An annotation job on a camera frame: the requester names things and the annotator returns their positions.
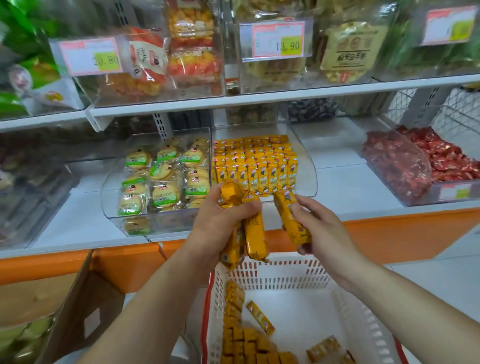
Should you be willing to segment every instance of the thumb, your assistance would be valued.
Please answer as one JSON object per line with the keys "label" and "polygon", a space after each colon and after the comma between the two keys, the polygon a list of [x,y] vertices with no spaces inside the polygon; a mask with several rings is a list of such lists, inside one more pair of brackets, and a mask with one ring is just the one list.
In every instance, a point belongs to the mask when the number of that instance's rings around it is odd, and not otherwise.
{"label": "thumb", "polygon": [[225,212],[229,214],[229,217],[235,222],[240,222],[246,218],[250,218],[255,214],[258,214],[262,211],[262,202],[253,201],[241,204],[239,206],[234,206],[227,209]]}
{"label": "thumb", "polygon": [[323,224],[323,222],[313,216],[309,211],[305,210],[298,203],[291,205],[291,211],[295,217],[295,220],[297,220],[310,231],[314,231],[319,225]]}

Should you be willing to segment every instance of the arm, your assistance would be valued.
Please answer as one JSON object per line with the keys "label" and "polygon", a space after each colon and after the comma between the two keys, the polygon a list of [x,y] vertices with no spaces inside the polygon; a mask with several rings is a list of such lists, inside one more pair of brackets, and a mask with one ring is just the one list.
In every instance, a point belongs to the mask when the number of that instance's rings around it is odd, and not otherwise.
{"label": "arm", "polygon": [[340,219],[297,196],[295,218],[312,234],[313,253],[331,277],[354,294],[423,364],[478,363],[480,324],[401,275],[368,260]]}
{"label": "arm", "polygon": [[237,222],[262,209],[252,202],[228,210],[212,188],[185,244],[137,292],[78,364],[164,364],[185,325],[198,289],[219,262]]}

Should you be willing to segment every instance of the white plastic basket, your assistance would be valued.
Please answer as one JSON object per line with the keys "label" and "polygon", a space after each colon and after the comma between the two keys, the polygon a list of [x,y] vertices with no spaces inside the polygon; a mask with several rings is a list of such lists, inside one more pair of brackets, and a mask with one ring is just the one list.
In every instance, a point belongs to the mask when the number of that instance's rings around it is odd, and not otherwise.
{"label": "white plastic basket", "polygon": [[[202,327],[202,364],[220,364],[225,289],[229,279],[245,290],[276,331],[270,337],[279,351],[309,364],[306,350],[330,335],[350,350],[358,364],[408,364],[401,345],[373,313],[340,288],[313,256],[273,253],[270,263],[246,258],[228,272],[219,264],[210,277]],[[261,331],[245,308],[243,325]]]}

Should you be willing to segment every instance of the forearm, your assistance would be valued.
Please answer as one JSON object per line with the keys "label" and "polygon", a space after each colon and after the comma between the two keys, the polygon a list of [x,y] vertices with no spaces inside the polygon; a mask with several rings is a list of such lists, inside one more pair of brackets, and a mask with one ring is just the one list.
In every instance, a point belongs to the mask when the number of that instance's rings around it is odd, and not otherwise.
{"label": "forearm", "polygon": [[208,267],[186,242],[137,292],[79,364],[163,364],[185,325]]}
{"label": "forearm", "polygon": [[478,363],[480,324],[415,283],[368,263],[354,293],[423,364]]}

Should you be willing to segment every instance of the price label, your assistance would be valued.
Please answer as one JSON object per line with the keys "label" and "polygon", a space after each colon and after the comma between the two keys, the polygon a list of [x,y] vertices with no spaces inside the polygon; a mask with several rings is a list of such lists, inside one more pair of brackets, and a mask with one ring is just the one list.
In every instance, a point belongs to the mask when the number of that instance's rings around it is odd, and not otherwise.
{"label": "price label", "polygon": [[72,76],[123,72],[114,38],[62,41],[59,46]]}
{"label": "price label", "polygon": [[253,58],[303,57],[305,22],[254,24],[252,31]]}
{"label": "price label", "polygon": [[448,184],[440,190],[440,201],[463,200],[470,197],[471,183]]}
{"label": "price label", "polygon": [[421,45],[468,42],[473,33],[477,11],[476,5],[430,10]]}

